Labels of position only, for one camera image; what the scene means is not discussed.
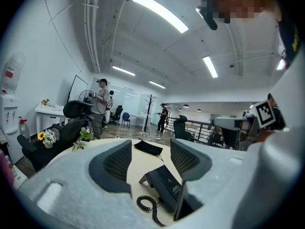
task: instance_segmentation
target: bottle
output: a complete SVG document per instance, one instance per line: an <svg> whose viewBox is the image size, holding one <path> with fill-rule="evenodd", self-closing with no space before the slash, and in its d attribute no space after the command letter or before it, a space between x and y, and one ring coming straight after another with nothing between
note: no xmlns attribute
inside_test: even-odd
<svg viewBox="0 0 305 229"><path fill-rule="evenodd" d="M24 55L21 52L14 52L4 65L4 72L1 81L1 90L4 93L15 93L24 62Z"/></svg>
<svg viewBox="0 0 305 229"><path fill-rule="evenodd" d="M16 171L15 171L15 169L14 169L14 165L13 165L13 163L11 162L10 158L6 155L6 156L5 156L5 159L6 159L7 162L8 162L9 169L10 169L11 173L13 174L14 177L16 177L17 174L16 174Z"/></svg>
<svg viewBox="0 0 305 229"><path fill-rule="evenodd" d="M24 135L25 138L31 142L30 130L26 124L27 120L23 120L21 116L19 116L19 131L20 135Z"/></svg>

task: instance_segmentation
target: round table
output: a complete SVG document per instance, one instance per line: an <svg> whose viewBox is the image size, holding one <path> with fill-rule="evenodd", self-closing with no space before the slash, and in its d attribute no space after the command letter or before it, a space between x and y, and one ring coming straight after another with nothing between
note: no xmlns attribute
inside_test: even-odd
<svg viewBox="0 0 305 229"><path fill-rule="evenodd" d="M89 142L87 148L94 148L103 144L116 142L119 140L129 140L127 138L109 138L109 139L100 139L100 140L94 140ZM132 145L135 145L136 143L140 142L141 140L137 139L131 139ZM131 185L131 191L132 191L132 200L136 207L136 200L139 196L147 195L152 197L157 203L159 202L159 196L158 193L155 191L154 188L150 188L147 182L144 182L143 184L139 183L139 180L143 177L144 174L146 174L149 171L152 171L160 166L166 165L168 170L172 173L172 175L176 178L176 180L181 184L182 179L176 170L172 160L171 160L171 148L162 144L154 143L154 142L147 142L149 144L152 144L154 146L158 146L163 148L161 152L162 160L157 158L156 156L147 154L145 152L139 151L136 148L132 147L132 161L128 167L127 170L127 183ZM69 155L69 153L72 152L72 147L66 149L65 151L58 154L49 164L54 162L54 160L57 160L63 155ZM152 207L151 203L147 200L143 200L142 203L148 207ZM142 211L142 213L151 221L152 220L152 213L146 213ZM163 206L158 207L157 212L158 219L165 225L169 226L173 223L173 214L169 214Z"/></svg>

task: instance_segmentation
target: pants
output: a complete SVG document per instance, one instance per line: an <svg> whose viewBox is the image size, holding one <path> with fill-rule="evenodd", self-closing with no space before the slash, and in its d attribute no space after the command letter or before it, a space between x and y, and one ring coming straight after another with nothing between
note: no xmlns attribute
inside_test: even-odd
<svg viewBox="0 0 305 229"><path fill-rule="evenodd" d="M96 139L100 139L102 132L103 115L92 112L92 117L94 118L91 123L93 129L93 135Z"/></svg>
<svg viewBox="0 0 305 229"><path fill-rule="evenodd" d="M164 131L164 123L165 123L165 118L160 118L158 122L158 131L160 131L160 128L161 128L161 132Z"/></svg>
<svg viewBox="0 0 305 229"><path fill-rule="evenodd" d="M109 120L110 120L110 110L106 110L105 111L104 117L105 117L105 119L103 119L104 121L102 122L102 127L105 127L105 124L109 123Z"/></svg>

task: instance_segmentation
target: black cap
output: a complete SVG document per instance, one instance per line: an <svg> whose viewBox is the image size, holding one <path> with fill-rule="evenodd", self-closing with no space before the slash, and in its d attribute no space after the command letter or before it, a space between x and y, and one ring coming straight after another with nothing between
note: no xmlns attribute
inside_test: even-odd
<svg viewBox="0 0 305 229"><path fill-rule="evenodd" d="M100 83L100 82L108 83L106 79L100 79L100 80L97 80L96 82L98 82L98 83Z"/></svg>

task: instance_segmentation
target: blue chair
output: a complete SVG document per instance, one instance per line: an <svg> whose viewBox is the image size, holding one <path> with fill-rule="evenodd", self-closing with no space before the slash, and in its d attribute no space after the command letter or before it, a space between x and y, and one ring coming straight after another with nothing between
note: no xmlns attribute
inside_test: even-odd
<svg viewBox="0 0 305 229"><path fill-rule="evenodd" d="M129 119L129 117L130 117L129 113L127 113L127 112L123 113L123 116L122 116L122 124L123 124L123 121L124 121L123 128L125 127L125 122L127 122L127 126L128 126L128 122L129 122L129 127L128 128L130 128L130 119Z"/></svg>

